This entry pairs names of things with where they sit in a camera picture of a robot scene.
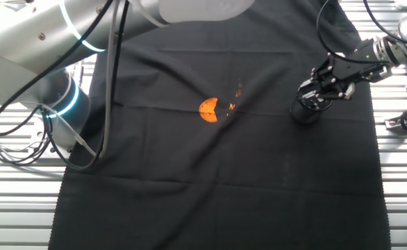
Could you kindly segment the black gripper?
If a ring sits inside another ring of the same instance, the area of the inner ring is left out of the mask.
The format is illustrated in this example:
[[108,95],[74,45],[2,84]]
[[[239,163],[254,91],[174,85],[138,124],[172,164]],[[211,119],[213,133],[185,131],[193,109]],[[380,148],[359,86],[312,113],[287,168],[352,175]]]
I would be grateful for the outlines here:
[[328,56],[299,86],[296,102],[301,106],[331,106],[335,100],[350,100],[354,83],[375,83],[389,77],[394,64],[384,53],[379,41],[370,39],[361,41],[344,60]]

